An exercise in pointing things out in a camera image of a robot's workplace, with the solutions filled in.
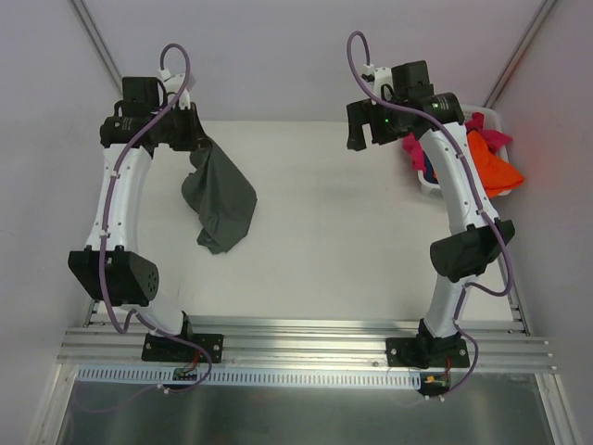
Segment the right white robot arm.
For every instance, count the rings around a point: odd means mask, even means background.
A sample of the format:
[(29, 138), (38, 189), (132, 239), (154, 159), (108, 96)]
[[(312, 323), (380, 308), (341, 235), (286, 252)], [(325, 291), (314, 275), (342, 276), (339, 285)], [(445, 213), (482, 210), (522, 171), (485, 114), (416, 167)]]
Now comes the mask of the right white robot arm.
[(365, 126), (376, 145), (414, 136), (435, 169), (448, 212), (450, 235), (430, 247), (437, 279), (429, 310), (415, 337), (386, 341), (389, 361), (420, 369), (466, 368), (466, 344), (458, 328), (465, 298), (503, 254), (514, 225), (499, 218), (481, 183), (458, 98), (435, 93), (425, 61), (392, 69), (367, 63), (355, 79), (368, 98), (347, 105), (347, 148), (366, 148)]

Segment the dark grey t-shirt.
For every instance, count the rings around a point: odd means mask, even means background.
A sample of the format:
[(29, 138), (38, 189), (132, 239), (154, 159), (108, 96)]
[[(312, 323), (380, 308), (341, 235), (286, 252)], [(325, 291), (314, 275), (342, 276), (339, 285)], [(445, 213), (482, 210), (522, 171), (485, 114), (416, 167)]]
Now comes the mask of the dark grey t-shirt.
[(255, 188), (217, 143), (189, 156), (195, 170), (182, 197), (202, 225), (197, 244), (213, 255), (231, 250), (248, 234), (258, 202)]

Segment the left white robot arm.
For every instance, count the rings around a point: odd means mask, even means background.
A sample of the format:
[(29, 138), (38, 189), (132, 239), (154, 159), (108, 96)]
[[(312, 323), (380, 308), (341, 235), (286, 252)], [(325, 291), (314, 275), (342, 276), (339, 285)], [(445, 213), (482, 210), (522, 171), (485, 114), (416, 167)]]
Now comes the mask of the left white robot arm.
[(103, 179), (94, 225), (68, 266), (88, 296), (105, 306), (115, 330), (124, 334), (137, 318), (174, 360), (195, 347), (180, 309), (158, 302), (157, 265), (138, 252), (137, 225), (145, 179), (155, 150), (177, 151), (204, 142), (189, 77), (162, 69), (156, 77), (125, 77), (123, 98), (100, 126)]

